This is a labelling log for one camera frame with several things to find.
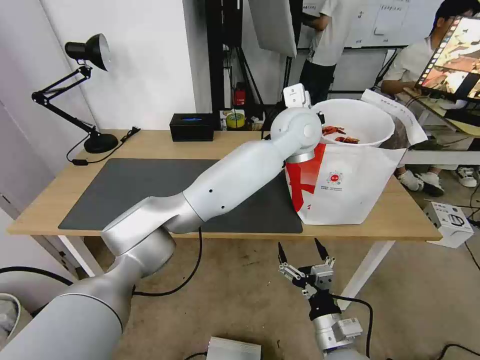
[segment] white shirt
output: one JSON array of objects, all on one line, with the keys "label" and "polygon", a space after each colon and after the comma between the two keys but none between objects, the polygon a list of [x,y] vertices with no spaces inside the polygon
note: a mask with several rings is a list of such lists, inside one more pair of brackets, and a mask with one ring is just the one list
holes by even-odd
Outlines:
[{"label": "white shirt", "polygon": [[360,1],[325,0],[320,13],[331,20],[325,30],[315,32],[308,61],[321,66],[333,66],[339,62]]},{"label": "white shirt", "polygon": [[434,52],[429,37],[407,46],[398,54],[383,80],[418,81]]}]

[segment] black desk lamp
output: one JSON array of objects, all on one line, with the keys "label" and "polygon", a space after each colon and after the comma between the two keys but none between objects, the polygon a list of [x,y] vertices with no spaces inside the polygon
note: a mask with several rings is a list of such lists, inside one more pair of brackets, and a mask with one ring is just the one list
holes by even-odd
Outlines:
[{"label": "black desk lamp", "polygon": [[[85,43],[67,42],[65,44],[65,52],[70,58],[75,59],[76,62],[81,66],[70,75],[67,75],[57,82],[54,82],[52,85],[47,86],[43,90],[34,92],[31,95],[31,98],[37,104],[40,104],[50,111],[53,111],[55,114],[86,131],[89,134],[89,137],[83,146],[88,153],[99,154],[113,150],[119,144],[118,139],[114,135],[102,134],[97,131],[94,125],[77,119],[76,117],[67,114],[65,111],[50,103],[50,100],[90,78],[92,67],[87,65],[87,61],[90,61],[92,64],[102,70],[108,71],[108,66],[110,65],[110,50],[107,40],[105,39],[105,36],[100,33],[92,36]],[[74,77],[76,74],[83,75],[83,78],[68,86],[54,88],[63,83],[65,80]]]}]

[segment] wooden desk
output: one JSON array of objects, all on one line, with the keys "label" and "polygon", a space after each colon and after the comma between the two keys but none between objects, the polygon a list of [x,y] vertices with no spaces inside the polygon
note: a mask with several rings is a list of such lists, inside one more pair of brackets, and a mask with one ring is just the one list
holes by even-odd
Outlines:
[{"label": "wooden desk", "polygon": [[[125,130],[110,131],[118,138]],[[142,130],[112,158],[137,159],[221,159],[240,144],[259,140],[259,132],[216,132],[213,142],[172,142],[169,131]],[[77,158],[100,159],[103,155],[80,153]],[[10,234],[56,235],[67,246],[85,271],[99,275],[102,269],[82,241],[82,236],[100,236],[94,230],[64,230],[58,226],[99,173],[105,162],[88,166],[69,164],[37,199],[8,228]],[[196,233],[175,234],[176,238],[197,238]],[[336,240],[377,241],[364,262],[360,279],[355,279],[344,292],[355,296],[395,241],[437,241],[441,236],[415,201],[392,177],[371,214],[361,225],[303,225],[301,234],[270,233],[205,233],[205,238],[300,240],[317,237]]]},{"label": "wooden desk", "polygon": [[[413,99],[414,97],[420,96],[420,94],[418,92],[416,92],[415,90],[412,90],[410,88],[405,88],[405,89],[403,89],[403,91],[405,91],[405,95],[407,95],[407,97],[402,97],[402,94],[399,94],[398,97],[405,102],[407,102],[410,99]],[[445,117],[445,114],[447,113],[447,110],[440,107],[440,105],[438,105],[436,102],[432,101],[428,97],[421,97],[421,98],[419,98],[415,101],[418,102],[419,104],[423,105],[423,107],[425,107],[431,113],[434,113],[438,117],[445,120],[447,123],[452,125],[458,131],[460,131],[462,133],[465,133],[465,134],[467,134],[471,137],[474,137],[474,138],[480,138],[480,126],[473,126],[473,125],[470,125],[470,124],[466,124],[466,123],[463,123],[463,122],[460,122],[460,121],[455,121],[455,120],[452,120],[452,119],[449,119],[449,118]]]},{"label": "wooden desk", "polygon": [[[397,98],[404,104],[420,96],[418,92],[410,88],[404,88],[403,91],[404,92],[397,94]],[[446,118],[445,114],[447,111],[430,98],[422,97],[415,99],[413,102],[420,104],[423,108],[423,112],[418,117],[419,124],[424,126],[424,122],[429,115],[433,114],[443,121],[445,126],[440,126],[440,128],[444,128],[445,130],[432,130],[432,134],[442,137],[444,142],[453,145],[442,151],[409,150],[401,160],[401,164],[442,164],[444,166],[451,166],[451,170],[456,169],[459,164],[480,165],[480,152],[467,151],[473,139],[480,138],[479,126],[473,126]]]}]

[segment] red graphic on bucket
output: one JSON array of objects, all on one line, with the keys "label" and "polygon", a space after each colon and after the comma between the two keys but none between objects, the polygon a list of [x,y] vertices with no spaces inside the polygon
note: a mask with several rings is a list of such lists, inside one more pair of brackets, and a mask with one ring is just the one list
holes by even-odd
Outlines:
[{"label": "red graphic on bucket", "polygon": [[290,178],[291,200],[293,202],[293,208],[297,213],[304,205],[302,190],[310,194],[313,194],[315,191],[324,153],[325,145],[318,144],[315,148],[315,157],[312,160],[286,164],[286,171]]}]

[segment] white sneaker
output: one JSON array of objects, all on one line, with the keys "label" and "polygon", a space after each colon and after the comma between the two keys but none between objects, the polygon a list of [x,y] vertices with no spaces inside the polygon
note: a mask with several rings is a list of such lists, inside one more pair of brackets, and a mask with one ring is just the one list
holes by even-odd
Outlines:
[{"label": "white sneaker", "polygon": [[426,172],[416,174],[417,177],[423,180],[423,191],[433,197],[441,197],[445,194],[443,187],[440,185],[440,178],[434,172]]},{"label": "white sneaker", "polygon": [[475,178],[475,168],[473,167],[457,167],[455,174],[458,182],[466,188],[477,187],[477,179]]},{"label": "white sneaker", "polygon": [[410,170],[407,170],[403,174],[399,175],[397,179],[410,191],[422,191],[424,188],[424,182],[418,177],[415,177]]}]

